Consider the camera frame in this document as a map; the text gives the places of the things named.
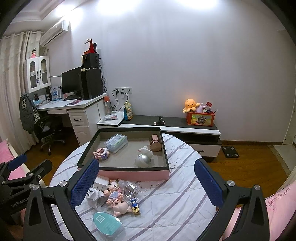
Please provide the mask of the rose gold cylinder jar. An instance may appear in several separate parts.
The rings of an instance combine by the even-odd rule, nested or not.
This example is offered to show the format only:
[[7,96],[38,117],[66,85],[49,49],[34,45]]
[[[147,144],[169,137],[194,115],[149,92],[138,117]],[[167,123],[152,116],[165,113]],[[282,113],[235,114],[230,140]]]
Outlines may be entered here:
[[162,149],[162,144],[157,134],[150,136],[149,147],[152,152],[158,152]]

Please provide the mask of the striped white tablecloth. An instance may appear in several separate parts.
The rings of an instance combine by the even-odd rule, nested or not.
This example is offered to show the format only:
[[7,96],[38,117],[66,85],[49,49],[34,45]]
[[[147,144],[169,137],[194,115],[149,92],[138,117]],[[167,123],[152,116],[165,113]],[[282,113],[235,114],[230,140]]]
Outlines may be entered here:
[[178,138],[163,134],[170,164],[167,181],[140,182],[140,214],[119,219],[122,232],[116,240],[196,240],[214,217],[212,205],[194,173],[201,158]]

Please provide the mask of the teal clear oval case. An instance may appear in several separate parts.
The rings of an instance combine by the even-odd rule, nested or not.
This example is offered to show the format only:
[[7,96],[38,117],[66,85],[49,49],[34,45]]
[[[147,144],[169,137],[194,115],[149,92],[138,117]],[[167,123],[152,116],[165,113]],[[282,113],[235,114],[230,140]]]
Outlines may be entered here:
[[93,222],[97,230],[106,237],[117,237],[123,230],[120,220],[107,212],[93,214]]

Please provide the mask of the pink brick block toy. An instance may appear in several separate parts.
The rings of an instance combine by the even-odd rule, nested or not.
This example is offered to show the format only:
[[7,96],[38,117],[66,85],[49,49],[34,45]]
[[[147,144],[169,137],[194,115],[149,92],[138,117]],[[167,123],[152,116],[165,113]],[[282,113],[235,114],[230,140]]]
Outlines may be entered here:
[[95,152],[93,152],[94,159],[97,159],[99,161],[108,159],[109,154],[110,151],[106,147],[98,148]]

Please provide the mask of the small black speaker box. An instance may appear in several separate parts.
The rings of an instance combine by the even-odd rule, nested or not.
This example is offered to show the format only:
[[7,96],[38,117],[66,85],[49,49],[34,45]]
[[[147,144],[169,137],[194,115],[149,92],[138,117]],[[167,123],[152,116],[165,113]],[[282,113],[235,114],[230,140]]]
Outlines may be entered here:
[[82,65],[85,69],[99,68],[99,54],[88,53],[81,56]]

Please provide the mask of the white glass door cabinet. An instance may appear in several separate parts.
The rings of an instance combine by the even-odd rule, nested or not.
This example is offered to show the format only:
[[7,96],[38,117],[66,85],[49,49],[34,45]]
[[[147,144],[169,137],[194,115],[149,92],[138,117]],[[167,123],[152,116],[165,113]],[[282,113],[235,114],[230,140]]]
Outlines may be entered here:
[[51,86],[48,56],[27,59],[24,63],[24,73],[27,93]]

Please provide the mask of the white charger adapter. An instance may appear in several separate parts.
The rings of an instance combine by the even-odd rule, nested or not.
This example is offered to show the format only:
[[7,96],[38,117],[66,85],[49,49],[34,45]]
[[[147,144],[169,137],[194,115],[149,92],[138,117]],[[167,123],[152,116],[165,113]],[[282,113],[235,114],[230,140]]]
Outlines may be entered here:
[[93,183],[93,188],[98,191],[104,192],[105,190],[108,189],[108,185],[109,185],[109,178],[98,175]]

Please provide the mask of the white plug diffuser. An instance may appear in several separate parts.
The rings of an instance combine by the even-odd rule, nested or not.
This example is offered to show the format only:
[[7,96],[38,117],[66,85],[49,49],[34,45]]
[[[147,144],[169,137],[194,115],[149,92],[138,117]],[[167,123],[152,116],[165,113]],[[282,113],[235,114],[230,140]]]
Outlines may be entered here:
[[105,204],[107,197],[103,192],[94,188],[89,188],[86,194],[86,200],[88,204],[96,211],[100,211],[103,204]]

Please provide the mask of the white wall power strip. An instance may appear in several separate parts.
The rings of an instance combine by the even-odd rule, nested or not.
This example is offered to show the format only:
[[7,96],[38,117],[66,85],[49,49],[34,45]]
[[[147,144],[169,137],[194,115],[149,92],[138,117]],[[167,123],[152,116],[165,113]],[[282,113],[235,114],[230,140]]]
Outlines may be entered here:
[[114,90],[118,90],[119,93],[121,93],[121,92],[125,92],[128,94],[132,93],[132,87],[115,87]]

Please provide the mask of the pink pig doll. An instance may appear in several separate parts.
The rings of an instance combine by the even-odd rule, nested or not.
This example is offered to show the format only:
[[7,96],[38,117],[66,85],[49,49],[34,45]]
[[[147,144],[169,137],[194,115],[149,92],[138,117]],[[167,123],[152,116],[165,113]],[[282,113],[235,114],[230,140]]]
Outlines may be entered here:
[[105,190],[103,193],[107,198],[106,205],[113,210],[113,215],[115,217],[132,212],[132,208],[124,200],[123,195],[118,190],[112,192]]

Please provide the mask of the white side cabinet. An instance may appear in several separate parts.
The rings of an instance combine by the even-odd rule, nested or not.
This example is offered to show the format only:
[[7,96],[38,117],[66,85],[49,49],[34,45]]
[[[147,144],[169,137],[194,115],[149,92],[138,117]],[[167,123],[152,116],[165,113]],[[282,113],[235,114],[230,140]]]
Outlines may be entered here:
[[122,111],[114,111],[110,115],[104,116],[99,122],[97,122],[97,128],[117,128],[124,120],[124,114]]

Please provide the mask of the black computer tower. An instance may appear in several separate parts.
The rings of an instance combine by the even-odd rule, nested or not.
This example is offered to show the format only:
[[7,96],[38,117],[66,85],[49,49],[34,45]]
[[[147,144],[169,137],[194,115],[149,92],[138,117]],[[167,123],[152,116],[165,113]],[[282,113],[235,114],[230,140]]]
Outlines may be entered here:
[[84,100],[93,99],[103,94],[101,70],[99,68],[80,72],[80,91]]

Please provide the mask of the clear box green label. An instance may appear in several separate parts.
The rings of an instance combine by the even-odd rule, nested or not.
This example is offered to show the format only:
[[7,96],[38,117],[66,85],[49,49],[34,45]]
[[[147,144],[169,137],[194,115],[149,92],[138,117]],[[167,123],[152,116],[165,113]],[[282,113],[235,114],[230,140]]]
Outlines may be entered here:
[[115,134],[111,138],[109,138],[107,141],[104,142],[107,149],[112,152],[116,153],[121,148],[123,148],[128,143],[127,136],[122,134]]

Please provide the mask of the hello kitty brick figure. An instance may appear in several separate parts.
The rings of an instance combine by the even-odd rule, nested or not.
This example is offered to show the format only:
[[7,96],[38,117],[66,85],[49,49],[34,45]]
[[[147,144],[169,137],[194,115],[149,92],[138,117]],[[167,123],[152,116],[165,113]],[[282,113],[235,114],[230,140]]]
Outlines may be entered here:
[[116,180],[110,180],[108,185],[109,191],[115,191],[119,188],[118,182]]

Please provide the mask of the blue yellow slim box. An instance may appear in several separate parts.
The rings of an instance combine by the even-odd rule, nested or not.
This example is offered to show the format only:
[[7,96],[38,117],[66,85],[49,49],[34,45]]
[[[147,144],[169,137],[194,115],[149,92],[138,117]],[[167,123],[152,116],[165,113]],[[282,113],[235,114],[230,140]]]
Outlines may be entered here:
[[136,197],[133,197],[130,199],[131,205],[132,205],[132,212],[134,215],[140,215],[140,210],[138,207],[137,199]]

